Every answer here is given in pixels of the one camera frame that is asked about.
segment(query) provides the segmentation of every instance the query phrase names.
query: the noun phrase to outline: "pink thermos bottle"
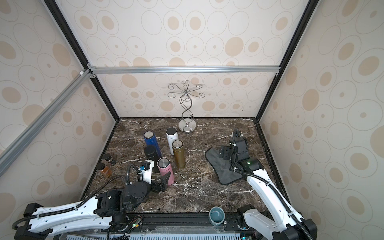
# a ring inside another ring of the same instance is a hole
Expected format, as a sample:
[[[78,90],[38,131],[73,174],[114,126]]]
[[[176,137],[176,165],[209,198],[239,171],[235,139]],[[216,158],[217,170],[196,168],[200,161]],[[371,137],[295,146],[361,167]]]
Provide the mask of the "pink thermos bottle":
[[[168,172],[170,172],[170,177],[167,185],[172,185],[175,182],[175,177],[173,176],[172,166],[167,157],[162,157],[157,162],[157,166],[159,167],[160,175],[164,176]]]

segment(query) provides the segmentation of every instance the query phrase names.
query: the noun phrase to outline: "blue cup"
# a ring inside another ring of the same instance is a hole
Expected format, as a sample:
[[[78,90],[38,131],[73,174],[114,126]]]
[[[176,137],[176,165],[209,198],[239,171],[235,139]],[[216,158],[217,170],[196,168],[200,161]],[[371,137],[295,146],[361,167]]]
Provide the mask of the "blue cup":
[[[213,226],[219,226],[224,222],[224,219],[225,213],[221,207],[212,207],[211,210],[209,210],[209,222]]]

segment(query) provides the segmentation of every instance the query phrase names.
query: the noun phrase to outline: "metal stand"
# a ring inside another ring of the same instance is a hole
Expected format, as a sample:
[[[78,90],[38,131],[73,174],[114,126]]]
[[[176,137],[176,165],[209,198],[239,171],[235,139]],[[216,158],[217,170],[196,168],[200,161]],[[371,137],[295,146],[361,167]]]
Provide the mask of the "metal stand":
[[[196,122],[195,120],[193,120],[193,114],[192,112],[190,111],[191,107],[192,107],[192,99],[190,98],[189,95],[192,95],[194,97],[197,97],[197,98],[203,98],[205,97],[205,94],[203,93],[199,93],[198,96],[192,94],[191,92],[193,91],[196,91],[196,90],[199,90],[201,88],[203,88],[203,85],[201,84],[198,84],[196,86],[194,86],[192,89],[189,89],[189,80],[184,80],[181,82],[181,84],[183,84],[183,87],[180,88],[179,86],[177,86],[176,84],[174,83],[171,83],[170,85],[168,85],[168,89],[170,90],[174,90],[175,89],[175,86],[180,89],[180,92],[175,92],[175,91],[172,91],[172,92],[169,92],[168,93],[168,96],[170,98],[175,98],[176,95],[175,94],[181,94],[181,97],[179,98],[179,102],[180,102],[180,105],[185,109],[184,112],[182,112],[181,114],[181,118],[182,120],[179,122],[179,129],[182,131],[182,132],[185,132],[185,133],[191,133],[193,132],[195,129],[196,129]],[[184,102],[190,102],[190,105],[187,106],[184,104]],[[189,117],[188,118],[185,118],[184,117],[184,114],[185,113],[188,113]]]

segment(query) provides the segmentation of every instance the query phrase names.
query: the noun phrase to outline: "black frame edge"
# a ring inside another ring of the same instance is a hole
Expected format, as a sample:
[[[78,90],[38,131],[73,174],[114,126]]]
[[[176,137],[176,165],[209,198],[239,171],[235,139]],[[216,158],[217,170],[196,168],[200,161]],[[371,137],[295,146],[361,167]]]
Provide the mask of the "black frame edge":
[[[275,76],[274,79],[272,80],[271,86],[269,87],[268,92],[265,95],[265,98],[263,100],[263,103],[262,103],[262,105],[261,105],[261,107],[260,107],[260,109],[256,115],[257,121],[260,121],[261,117],[263,116],[264,111],[267,108],[268,103],[271,100],[272,95],[275,92],[275,89],[276,89],[277,85],[279,84],[280,79],[281,79],[283,73],[285,72],[285,69],[288,66],[288,63],[289,63],[289,61],[290,61],[300,39],[301,39],[301,37],[305,31],[305,28],[307,27],[307,25],[309,23],[309,20],[312,17],[312,14],[313,14],[318,2],[319,2],[319,0],[309,0],[306,8],[304,9],[303,15],[301,16],[301,19],[299,21],[299,24],[297,25],[295,33],[293,34],[293,37],[292,37],[292,39],[288,45],[287,51],[285,52],[283,59],[281,60],[280,71],[277,74],[277,76]]]
[[[261,143],[263,145],[264,153],[265,153],[266,159],[267,159],[267,161],[269,163],[269,167],[271,169],[273,177],[275,178],[276,187],[280,191],[280,193],[283,195],[283,197],[287,200],[287,202],[289,204],[291,204],[290,201],[289,201],[289,198],[288,198],[288,194],[287,194],[287,192],[286,192],[286,190],[284,188],[283,181],[281,180],[281,177],[280,177],[279,171],[277,169],[275,160],[273,159],[271,151],[270,151],[270,149],[268,147],[268,144],[267,144],[267,142],[265,140],[265,136],[264,136],[263,130],[262,130],[261,126],[260,126],[260,123],[256,119],[253,122],[255,124],[255,127],[256,127],[257,133],[259,135],[260,141],[261,141]]]
[[[64,15],[61,13],[59,7],[57,6],[55,0],[44,0],[45,4],[47,5],[49,11],[51,12],[53,18],[55,19],[57,25],[59,26],[61,32],[64,34],[65,38],[67,39],[69,45],[71,46],[72,50],[76,54],[77,58],[79,59],[81,65],[84,69],[89,69],[88,59],[85,56],[83,50],[81,49],[79,43],[77,42],[71,28],[69,27],[68,23],[65,20]],[[107,106],[108,110],[112,114],[112,117],[115,119],[116,122],[119,121],[119,115],[117,114],[115,108],[113,107],[111,101],[109,100],[107,94],[105,93],[101,83],[99,80],[95,78],[91,78],[93,85],[95,86],[97,92],[101,96],[102,100],[104,101],[105,105]]]
[[[98,163],[101,162],[101,160],[103,159],[103,156],[104,156],[105,152],[106,152],[107,149],[108,149],[109,143],[111,142],[111,139],[112,139],[112,137],[113,137],[113,134],[115,133],[115,130],[116,130],[116,128],[117,128],[119,122],[120,122],[119,120],[116,121],[115,126],[113,126],[113,129],[112,129],[112,131],[111,131],[111,134],[110,134],[110,136],[109,136],[107,142],[105,143],[105,146],[104,146],[103,151],[101,152],[101,155],[100,155],[100,158],[99,158],[99,160],[98,160]],[[96,168],[95,168],[95,169],[93,170],[93,172],[92,172],[91,178],[90,178],[90,179],[88,180],[88,182],[87,182],[87,186],[85,187],[85,189],[84,189],[84,191],[83,191],[83,194],[82,194],[81,199],[80,199],[81,201],[83,201],[83,200],[85,199],[85,197],[86,197],[86,195],[87,195],[87,193],[88,193],[88,191],[89,191],[89,188],[91,187],[91,184],[92,184],[92,182],[93,182],[93,179],[94,179],[95,176],[96,176],[96,172],[97,172],[97,170],[96,170]]]

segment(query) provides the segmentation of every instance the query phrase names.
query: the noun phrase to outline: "gray cloth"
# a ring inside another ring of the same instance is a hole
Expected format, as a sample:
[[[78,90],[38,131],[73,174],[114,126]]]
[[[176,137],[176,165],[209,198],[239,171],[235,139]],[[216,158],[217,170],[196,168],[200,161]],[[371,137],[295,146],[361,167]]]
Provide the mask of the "gray cloth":
[[[220,158],[218,156],[218,150],[213,147],[205,152],[205,159],[214,168],[221,185],[228,185],[242,178],[240,174],[230,170],[229,160]]]

